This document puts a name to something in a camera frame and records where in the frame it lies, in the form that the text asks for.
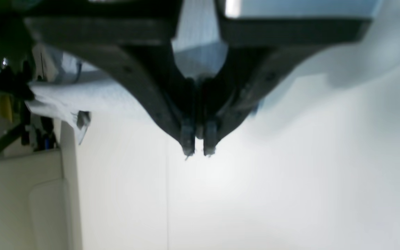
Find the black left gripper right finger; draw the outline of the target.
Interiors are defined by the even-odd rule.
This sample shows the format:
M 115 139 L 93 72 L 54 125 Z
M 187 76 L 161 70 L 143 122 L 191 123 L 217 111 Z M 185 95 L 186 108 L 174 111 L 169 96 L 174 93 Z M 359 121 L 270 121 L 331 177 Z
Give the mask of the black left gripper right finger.
M 200 88 L 203 153 L 213 155 L 301 63 L 330 47 L 359 42 L 371 19 L 219 20 L 227 54 Z

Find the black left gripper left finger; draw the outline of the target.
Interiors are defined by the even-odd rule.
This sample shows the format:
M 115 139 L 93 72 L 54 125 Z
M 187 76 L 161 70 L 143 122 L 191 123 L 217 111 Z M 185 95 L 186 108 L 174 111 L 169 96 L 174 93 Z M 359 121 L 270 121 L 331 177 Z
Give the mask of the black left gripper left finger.
M 170 21 L 152 18 L 25 17 L 35 41 L 62 49 L 103 70 L 151 119 L 195 152 L 195 86 L 176 66 Z

